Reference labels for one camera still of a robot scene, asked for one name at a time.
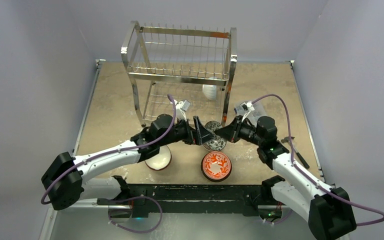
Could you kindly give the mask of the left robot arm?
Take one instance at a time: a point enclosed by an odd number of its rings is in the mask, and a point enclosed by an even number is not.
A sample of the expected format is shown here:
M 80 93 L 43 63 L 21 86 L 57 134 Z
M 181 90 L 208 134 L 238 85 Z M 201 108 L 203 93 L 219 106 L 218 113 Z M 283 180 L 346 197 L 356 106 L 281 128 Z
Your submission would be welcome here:
M 161 147 L 172 143 L 200 146 L 215 138 L 198 116 L 192 119 L 194 125 L 190 126 L 188 120 L 161 114 L 150 126 L 119 145 L 86 155 L 58 154 L 41 177 L 45 188 L 41 204 L 64 210 L 84 197 L 85 184 L 98 175 L 146 161 L 159 154 Z

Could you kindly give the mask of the grey leaf pattern bowl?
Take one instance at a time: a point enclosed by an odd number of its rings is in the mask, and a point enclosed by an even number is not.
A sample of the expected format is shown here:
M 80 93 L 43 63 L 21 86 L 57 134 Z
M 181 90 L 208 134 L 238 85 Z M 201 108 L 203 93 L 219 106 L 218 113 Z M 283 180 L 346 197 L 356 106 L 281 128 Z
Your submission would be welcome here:
M 223 126 L 219 122 L 212 120 L 207 122 L 204 127 L 214 134 L 214 139 L 203 144 L 203 147 L 211 152 L 221 152 L 226 147 L 227 141 L 224 138 L 216 135 L 215 131 L 221 129 Z

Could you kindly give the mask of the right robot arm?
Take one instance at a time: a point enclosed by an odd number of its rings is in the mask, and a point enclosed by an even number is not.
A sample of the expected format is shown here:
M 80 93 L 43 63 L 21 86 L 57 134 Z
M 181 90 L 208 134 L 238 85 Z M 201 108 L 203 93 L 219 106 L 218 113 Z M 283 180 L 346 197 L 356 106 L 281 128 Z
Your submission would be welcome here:
M 317 240 L 336 240 L 356 230 L 352 207 L 340 200 L 348 201 L 348 193 L 341 187 L 333 188 L 324 183 L 297 163 L 278 140 L 273 118 L 262 116 L 257 125 L 242 118 L 236 116 L 229 125 L 214 133 L 231 143 L 244 140 L 255 144 L 259 159 L 283 178 L 261 189 L 260 196 L 264 202 L 286 204 L 306 220 Z

